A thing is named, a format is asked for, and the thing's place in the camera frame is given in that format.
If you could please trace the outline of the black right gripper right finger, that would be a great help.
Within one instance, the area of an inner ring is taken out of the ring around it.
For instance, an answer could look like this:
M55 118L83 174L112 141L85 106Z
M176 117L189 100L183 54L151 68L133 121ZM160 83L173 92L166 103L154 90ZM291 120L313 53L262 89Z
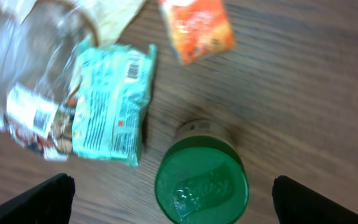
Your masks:
M358 224L358 214L281 175L272 198L280 224Z

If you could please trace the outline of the green lid jar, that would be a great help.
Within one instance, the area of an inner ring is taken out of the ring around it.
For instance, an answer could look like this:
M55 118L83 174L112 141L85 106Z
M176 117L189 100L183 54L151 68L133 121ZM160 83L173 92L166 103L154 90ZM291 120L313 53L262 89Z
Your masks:
M208 119L181 126L155 177L155 197L173 223L231 224L250 197L244 165L226 131Z

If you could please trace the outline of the orange packet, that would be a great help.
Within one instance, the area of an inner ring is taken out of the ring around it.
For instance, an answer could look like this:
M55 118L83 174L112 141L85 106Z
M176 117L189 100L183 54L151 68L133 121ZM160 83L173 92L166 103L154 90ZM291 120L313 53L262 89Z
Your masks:
M234 31L222 0L158 0L158 5L181 64L234 49Z

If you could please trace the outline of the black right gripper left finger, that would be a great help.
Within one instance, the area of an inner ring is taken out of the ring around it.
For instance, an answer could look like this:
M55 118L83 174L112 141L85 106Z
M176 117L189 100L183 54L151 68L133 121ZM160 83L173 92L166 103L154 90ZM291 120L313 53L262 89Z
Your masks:
M68 224L74 195L74 178L57 174L1 204L0 224Z

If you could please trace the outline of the brown beige snack pouch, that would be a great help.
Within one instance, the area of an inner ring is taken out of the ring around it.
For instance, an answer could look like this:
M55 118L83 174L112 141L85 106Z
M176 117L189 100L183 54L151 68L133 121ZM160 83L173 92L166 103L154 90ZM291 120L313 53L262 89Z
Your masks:
M81 43L118 44L142 1L0 1L0 130L48 161L73 152Z

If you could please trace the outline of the teal snack packet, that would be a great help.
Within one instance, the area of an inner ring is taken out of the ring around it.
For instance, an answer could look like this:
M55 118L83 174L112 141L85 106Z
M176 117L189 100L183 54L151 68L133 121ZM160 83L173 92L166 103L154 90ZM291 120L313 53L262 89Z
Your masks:
M138 166L157 46L150 44L144 53L131 45L96 48L83 42L77 56L82 82L72 124L73 152Z

